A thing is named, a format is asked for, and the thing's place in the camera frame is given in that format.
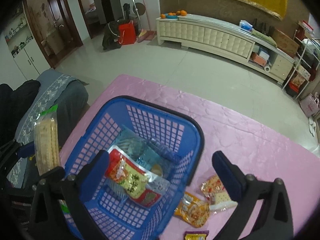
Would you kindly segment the red beef snack pouch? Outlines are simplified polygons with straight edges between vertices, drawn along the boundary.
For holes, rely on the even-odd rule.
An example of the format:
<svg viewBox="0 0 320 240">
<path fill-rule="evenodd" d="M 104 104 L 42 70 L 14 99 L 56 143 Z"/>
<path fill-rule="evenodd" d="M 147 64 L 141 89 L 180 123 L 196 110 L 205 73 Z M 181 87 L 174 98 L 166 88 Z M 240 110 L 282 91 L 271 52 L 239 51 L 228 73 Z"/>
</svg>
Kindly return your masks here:
<svg viewBox="0 0 320 240">
<path fill-rule="evenodd" d="M 132 201 L 150 208 L 161 199 L 163 185 L 151 185 L 157 175 L 140 167 L 118 146 L 111 146 L 107 152 L 110 162 L 105 176 L 120 186 Z"/>
</svg>

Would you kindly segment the long cracker pack green ends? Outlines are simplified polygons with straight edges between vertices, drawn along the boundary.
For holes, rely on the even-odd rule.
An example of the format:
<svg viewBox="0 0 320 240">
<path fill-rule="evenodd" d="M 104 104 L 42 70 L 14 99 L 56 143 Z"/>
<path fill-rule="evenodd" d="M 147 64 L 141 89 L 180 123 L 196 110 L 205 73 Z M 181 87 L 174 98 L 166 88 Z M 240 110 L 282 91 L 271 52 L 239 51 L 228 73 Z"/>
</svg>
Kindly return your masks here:
<svg viewBox="0 0 320 240">
<path fill-rule="evenodd" d="M 57 108 L 41 112 L 34 125 L 35 157 L 39 175 L 60 166 Z"/>
</svg>

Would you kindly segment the large clear blue-striped bag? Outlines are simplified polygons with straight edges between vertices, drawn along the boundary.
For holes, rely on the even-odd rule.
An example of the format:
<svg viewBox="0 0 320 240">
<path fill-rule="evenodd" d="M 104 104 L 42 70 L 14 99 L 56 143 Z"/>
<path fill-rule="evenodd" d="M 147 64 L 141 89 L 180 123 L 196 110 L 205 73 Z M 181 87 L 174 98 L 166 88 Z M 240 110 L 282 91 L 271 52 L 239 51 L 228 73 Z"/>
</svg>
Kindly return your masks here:
<svg viewBox="0 0 320 240">
<path fill-rule="evenodd" d="M 163 185 L 162 195 L 167 191 L 168 181 L 174 166 L 180 162 L 182 157 L 177 155 L 157 139 L 150 137 L 144 139 L 127 127 L 123 127 L 112 146 L 118 146 L 140 167 L 154 173 L 158 177 L 151 183 L 153 186 Z M 120 186 L 112 182 L 116 191 L 125 192 Z"/>
</svg>

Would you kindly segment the purple yellow cracker bag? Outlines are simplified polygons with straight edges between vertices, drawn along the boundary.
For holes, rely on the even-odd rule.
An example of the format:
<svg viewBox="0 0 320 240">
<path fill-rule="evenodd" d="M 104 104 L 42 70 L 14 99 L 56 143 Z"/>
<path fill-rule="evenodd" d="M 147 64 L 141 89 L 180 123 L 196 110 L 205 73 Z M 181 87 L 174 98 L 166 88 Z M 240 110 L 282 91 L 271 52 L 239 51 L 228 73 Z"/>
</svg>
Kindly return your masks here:
<svg viewBox="0 0 320 240">
<path fill-rule="evenodd" d="M 184 240 L 206 240 L 209 231 L 186 231 L 184 233 Z"/>
</svg>

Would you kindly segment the pink quilted table cover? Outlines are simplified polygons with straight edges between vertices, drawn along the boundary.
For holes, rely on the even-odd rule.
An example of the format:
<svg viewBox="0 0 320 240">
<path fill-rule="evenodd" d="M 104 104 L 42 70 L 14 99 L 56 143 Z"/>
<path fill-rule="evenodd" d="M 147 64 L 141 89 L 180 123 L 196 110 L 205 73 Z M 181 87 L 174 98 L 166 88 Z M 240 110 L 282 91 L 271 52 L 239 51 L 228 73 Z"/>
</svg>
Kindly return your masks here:
<svg viewBox="0 0 320 240">
<path fill-rule="evenodd" d="M 276 178 L 284 181 L 295 233 L 304 228 L 319 206 L 319 158 L 313 153 L 227 107 L 129 75 L 118 76 L 84 114 L 61 150 L 63 164 L 103 104 L 121 95 L 183 113 L 200 125 L 204 133 L 204 150 L 188 192 L 199 195 L 200 184 L 214 172 L 212 155 L 221 151 L 246 174 L 266 181 Z"/>
</svg>

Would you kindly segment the yellow orange snack packet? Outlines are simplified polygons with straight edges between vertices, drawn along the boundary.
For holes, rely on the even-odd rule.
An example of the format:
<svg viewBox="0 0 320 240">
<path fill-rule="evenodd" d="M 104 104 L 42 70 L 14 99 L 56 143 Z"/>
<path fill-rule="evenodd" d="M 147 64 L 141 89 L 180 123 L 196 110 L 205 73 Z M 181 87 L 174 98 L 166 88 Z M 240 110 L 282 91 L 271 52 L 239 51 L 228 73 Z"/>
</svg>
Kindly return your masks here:
<svg viewBox="0 0 320 240">
<path fill-rule="evenodd" d="M 174 215 L 195 228 L 204 226 L 210 216 L 210 205 L 194 195 L 185 192 Z"/>
</svg>

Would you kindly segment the blue plastic basket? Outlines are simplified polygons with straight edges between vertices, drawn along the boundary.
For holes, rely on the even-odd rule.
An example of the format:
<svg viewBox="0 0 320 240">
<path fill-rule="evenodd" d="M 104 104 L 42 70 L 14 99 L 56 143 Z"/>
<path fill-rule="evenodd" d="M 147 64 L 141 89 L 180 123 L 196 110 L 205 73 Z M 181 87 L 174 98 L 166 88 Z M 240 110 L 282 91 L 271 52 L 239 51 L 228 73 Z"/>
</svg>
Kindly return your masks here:
<svg viewBox="0 0 320 240">
<path fill-rule="evenodd" d="M 68 175 L 98 161 L 80 186 L 89 220 L 65 215 L 72 233 L 93 239 L 93 225 L 104 239 L 156 239 L 190 184 L 203 147 L 203 131 L 192 118 L 130 96 L 109 100 L 61 155 Z"/>
</svg>

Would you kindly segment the white slippers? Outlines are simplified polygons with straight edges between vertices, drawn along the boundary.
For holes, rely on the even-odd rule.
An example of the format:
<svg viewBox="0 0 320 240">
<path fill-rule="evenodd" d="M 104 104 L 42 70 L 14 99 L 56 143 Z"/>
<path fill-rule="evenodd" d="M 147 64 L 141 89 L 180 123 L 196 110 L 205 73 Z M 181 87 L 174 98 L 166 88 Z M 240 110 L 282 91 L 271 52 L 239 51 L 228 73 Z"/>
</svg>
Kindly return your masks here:
<svg viewBox="0 0 320 240">
<path fill-rule="evenodd" d="M 312 117 L 308 118 L 308 122 L 309 122 L 309 132 L 313 137 L 315 137 L 317 135 L 317 122 Z"/>
</svg>

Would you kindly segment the pink bag on floor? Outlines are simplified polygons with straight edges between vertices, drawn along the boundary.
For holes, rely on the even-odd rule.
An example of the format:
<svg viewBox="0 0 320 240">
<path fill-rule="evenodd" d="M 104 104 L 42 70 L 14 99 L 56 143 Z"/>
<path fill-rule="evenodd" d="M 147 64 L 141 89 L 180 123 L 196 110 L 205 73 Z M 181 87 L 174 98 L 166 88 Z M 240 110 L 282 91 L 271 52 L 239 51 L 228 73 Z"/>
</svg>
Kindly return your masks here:
<svg viewBox="0 0 320 240">
<path fill-rule="evenodd" d="M 306 117 L 311 117 L 319 111 L 319 96 L 317 93 L 315 95 L 309 94 L 299 104 Z"/>
</svg>

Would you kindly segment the black bag on floor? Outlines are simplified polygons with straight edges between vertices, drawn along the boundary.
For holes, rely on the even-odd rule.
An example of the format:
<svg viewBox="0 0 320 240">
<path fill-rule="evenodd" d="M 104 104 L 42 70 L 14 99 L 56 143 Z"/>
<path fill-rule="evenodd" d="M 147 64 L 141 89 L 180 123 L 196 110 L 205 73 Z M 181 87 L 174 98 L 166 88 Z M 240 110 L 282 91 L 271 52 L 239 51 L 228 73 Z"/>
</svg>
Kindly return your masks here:
<svg viewBox="0 0 320 240">
<path fill-rule="evenodd" d="M 103 50 L 119 49 L 121 44 L 119 43 L 120 32 L 119 24 L 116 21 L 109 22 L 104 29 L 104 36 L 102 41 Z"/>
</svg>

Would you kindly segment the folded green cloth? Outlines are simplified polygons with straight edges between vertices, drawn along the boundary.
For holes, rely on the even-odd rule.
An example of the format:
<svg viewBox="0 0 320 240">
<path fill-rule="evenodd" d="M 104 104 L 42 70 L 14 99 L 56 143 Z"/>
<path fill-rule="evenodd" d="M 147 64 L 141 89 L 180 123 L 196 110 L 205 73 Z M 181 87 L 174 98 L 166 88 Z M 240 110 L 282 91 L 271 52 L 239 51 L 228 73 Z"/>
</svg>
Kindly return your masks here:
<svg viewBox="0 0 320 240">
<path fill-rule="evenodd" d="M 251 34 L 257 38 L 264 40 L 265 42 L 269 43 L 270 45 L 274 46 L 275 48 L 277 48 L 277 43 L 272 37 L 267 36 L 267 35 L 255 30 L 255 29 L 252 29 Z"/>
</svg>

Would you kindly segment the cream TV cabinet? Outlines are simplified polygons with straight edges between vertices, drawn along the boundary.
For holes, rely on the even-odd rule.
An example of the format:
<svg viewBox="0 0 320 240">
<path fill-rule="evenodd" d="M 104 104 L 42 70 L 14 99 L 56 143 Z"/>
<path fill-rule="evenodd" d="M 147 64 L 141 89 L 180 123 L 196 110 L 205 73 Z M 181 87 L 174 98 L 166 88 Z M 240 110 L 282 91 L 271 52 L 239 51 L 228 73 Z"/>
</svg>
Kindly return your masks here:
<svg viewBox="0 0 320 240">
<path fill-rule="evenodd" d="M 180 43 L 182 47 L 205 51 L 243 64 L 283 83 L 294 59 L 238 25 L 215 18 L 188 14 L 157 18 L 157 41 Z"/>
</svg>

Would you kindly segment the cardboard box on cabinet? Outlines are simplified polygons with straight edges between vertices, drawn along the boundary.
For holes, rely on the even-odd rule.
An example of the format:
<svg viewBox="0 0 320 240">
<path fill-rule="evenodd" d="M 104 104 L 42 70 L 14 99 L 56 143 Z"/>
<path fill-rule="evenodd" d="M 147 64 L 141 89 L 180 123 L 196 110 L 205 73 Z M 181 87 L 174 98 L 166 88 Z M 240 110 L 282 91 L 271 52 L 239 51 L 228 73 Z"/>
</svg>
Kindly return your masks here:
<svg viewBox="0 0 320 240">
<path fill-rule="evenodd" d="M 274 29 L 271 37 L 275 40 L 277 47 L 280 50 L 285 52 L 290 57 L 295 57 L 299 48 L 299 44 L 278 29 Z"/>
</svg>

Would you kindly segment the white metal shelf rack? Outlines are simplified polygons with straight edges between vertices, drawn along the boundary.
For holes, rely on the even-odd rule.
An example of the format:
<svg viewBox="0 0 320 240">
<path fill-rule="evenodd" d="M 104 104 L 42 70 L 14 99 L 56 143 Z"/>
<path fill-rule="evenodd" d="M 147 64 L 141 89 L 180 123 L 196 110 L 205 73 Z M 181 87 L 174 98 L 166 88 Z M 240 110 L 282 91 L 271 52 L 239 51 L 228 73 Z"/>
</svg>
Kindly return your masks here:
<svg viewBox="0 0 320 240">
<path fill-rule="evenodd" d="M 319 68 L 319 38 L 306 21 L 298 21 L 293 40 L 299 45 L 292 70 L 289 72 L 283 90 L 294 99 L 299 98 L 308 84 L 317 76 Z"/>
</svg>

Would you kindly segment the oranges on blue plate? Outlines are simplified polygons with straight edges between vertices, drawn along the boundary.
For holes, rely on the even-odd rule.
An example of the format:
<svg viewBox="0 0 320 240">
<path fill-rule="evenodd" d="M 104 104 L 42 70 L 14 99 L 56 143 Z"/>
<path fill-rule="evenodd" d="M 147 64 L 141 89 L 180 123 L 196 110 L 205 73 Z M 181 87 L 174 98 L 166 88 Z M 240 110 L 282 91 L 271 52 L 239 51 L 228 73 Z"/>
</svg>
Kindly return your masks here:
<svg viewBox="0 0 320 240">
<path fill-rule="evenodd" d="M 169 12 L 169 13 L 165 13 L 165 14 L 161 14 L 160 18 L 161 19 L 177 19 L 178 16 L 187 16 L 188 13 L 185 10 L 180 10 L 180 11 L 176 11 L 176 12 Z"/>
</svg>

